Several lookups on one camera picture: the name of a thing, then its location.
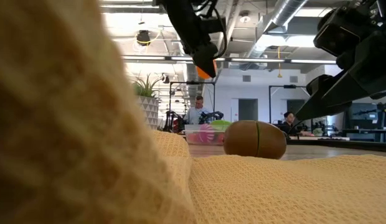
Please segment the man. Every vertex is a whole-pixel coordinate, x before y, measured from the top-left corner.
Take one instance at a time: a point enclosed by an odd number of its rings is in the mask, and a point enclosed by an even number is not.
[[[311,133],[307,131],[298,131],[296,128],[293,128],[293,123],[295,120],[295,116],[293,112],[285,112],[284,114],[285,121],[283,122],[283,125],[280,126],[279,128],[284,131],[286,134],[289,135],[297,135],[297,134],[302,134],[303,136],[310,136]]]
[[[195,106],[187,111],[187,114],[183,119],[189,124],[199,124],[199,118],[201,117],[201,113],[210,113],[207,108],[203,107],[203,102],[203,97],[197,96],[195,98]]]

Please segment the green object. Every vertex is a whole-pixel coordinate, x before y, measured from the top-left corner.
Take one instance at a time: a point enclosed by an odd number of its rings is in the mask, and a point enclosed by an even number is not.
[[[323,135],[323,131],[321,128],[316,128],[315,130],[313,130],[313,134],[315,136],[322,136]]]
[[[153,90],[153,87],[157,82],[161,81],[161,79],[159,78],[151,83],[149,81],[149,77],[150,77],[150,74],[148,75],[146,81],[144,81],[139,77],[136,78],[136,81],[133,82],[133,88],[135,90],[135,94],[137,94],[138,96],[145,96],[145,97],[151,97],[151,98],[155,97],[154,92],[157,90]]]
[[[229,127],[229,125],[231,125],[231,124],[232,123],[229,121],[216,120],[216,121],[211,122],[210,125],[212,126],[212,128],[214,128],[217,131],[225,131]]]

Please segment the black cable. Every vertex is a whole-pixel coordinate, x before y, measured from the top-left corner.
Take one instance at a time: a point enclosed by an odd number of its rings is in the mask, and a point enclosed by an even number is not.
[[[206,0],[206,2],[202,4],[198,9],[196,9],[194,12],[200,12],[201,10],[203,10],[205,7],[208,6],[208,3],[210,3],[210,0]]]
[[[215,13],[217,15],[217,18],[218,18],[218,20],[220,22],[220,25],[222,26],[222,33],[224,34],[224,48],[222,49],[221,53],[219,53],[217,56],[215,56],[213,58],[213,59],[217,59],[217,58],[222,57],[224,55],[224,53],[226,52],[226,48],[228,47],[228,38],[226,36],[226,28],[225,28],[225,26],[224,26],[224,24],[222,22],[222,19],[221,19],[220,15],[219,15],[218,10],[214,9],[214,11],[215,11]]]

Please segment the kiwi-shaped object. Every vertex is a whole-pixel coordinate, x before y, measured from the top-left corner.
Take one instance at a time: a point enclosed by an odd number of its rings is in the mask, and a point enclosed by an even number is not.
[[[280,159],[286,152],[286,138],[276,126],[261,121],[237,121],[225,131],[228,155]]]

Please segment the wall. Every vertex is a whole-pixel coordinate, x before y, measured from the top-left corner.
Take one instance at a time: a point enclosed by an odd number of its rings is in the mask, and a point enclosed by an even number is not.
[[[316,77],[326,74],[326,68],[324,65],[321,65],[306,74],[306,84],[310,83]]]
[[[298,76],[298,83],[306,84],[305,74],[299,70],[279,71],[249,70],[246,72],[236,69],[223,69],[215,86],[215,110],[221,111],[227,121],[232,121],[232,99],[258,99],[258,120],[269,122],[269,85],[290,85],[290,76]],[[251,82],[242,82],[243,75],[251,75]],[[309,96],[300,88],[295,90],[272,88],[272,120],[283,119],[287,110],[286,100],[308,99]],[[212,109],[212,97],[214,88],[212,85],[204,85],[204,106]]]
[[[232,121],[232,99],[258,99],[258,120],[269,122],[269,88],[267,86],[216,86],[215,87],[215,110],[224,114],[227,121]],[[211,108],[209,98],[212,97],[208,91],[204,91],[204,106]],[[295,90],[280,88],[271,98],[272,120],[283,119],[283,114],[287,110],[286,100],[308,99],[300,88]]]

